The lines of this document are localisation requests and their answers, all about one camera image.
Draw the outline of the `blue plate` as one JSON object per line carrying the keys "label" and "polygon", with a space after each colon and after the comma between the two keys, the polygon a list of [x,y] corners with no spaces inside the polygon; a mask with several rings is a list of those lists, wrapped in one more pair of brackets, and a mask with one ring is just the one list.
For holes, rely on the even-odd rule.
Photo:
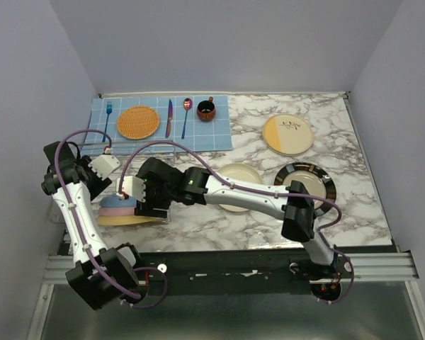
{"label": "blue plate", "polygon": [[99,202],[102,208],[135,208],[137,200],[129,197],[120,199],[117,195],[106,195]]}

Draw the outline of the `cream and yellow plate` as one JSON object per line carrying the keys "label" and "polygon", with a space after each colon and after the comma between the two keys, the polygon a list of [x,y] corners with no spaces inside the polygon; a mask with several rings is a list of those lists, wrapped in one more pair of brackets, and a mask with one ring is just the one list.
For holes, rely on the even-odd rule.
{"label": "cream and yellow plate", "polygon": [[306,152],[314,142],[310,124],[298,115],[270,117],[262,128],[263,140],[274,152],[295,156]]}

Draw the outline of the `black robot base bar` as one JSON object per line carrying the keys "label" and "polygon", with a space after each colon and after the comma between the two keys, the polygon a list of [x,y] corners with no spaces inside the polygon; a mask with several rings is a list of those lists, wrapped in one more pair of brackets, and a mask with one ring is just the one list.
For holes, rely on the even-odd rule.
{"label": "black robot base bar", "polygon": [[334,255],[333,264],[321,268],[304,249],[142,252],[136,266],[163,266],[162,274],[138,277],[151,294],[167,288],[175,296],[321,293],[326,299],[353,278],[346,257]]}

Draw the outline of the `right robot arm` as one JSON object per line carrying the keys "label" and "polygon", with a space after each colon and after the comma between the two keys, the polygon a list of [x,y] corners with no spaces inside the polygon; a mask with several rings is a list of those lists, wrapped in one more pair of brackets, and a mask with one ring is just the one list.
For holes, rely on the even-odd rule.
{"label": "right robot arm", "polygon": [[315,201],[299,181],[289,186],[265,186],[228,179],[210,169],[192,166],[185,171],[151,157],[132,178],[129,195],[138,202],[138,215],[155,215],[172,202],[184,205],[233,205],[282,221],[284,238],[299,242],[310,256],[313,272],[322,278],[337,269],[333,249],[316,228]]}

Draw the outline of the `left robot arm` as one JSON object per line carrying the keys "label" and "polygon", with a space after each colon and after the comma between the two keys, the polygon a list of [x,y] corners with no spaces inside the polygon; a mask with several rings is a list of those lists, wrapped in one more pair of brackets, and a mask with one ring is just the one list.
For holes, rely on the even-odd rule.
{"label": "left robot arm", "polygon": [[93,172],[91,159],[74,154],[68,142],[53,142],[43,151],[50,165],[41,187],[60,209],[72,241],[74,267],[65,274],[68,284],[93,310],[118,298],[139,302],[144,297],[138,282],[140,255],[129,243],[109,247],[91,207],[111,180]]}

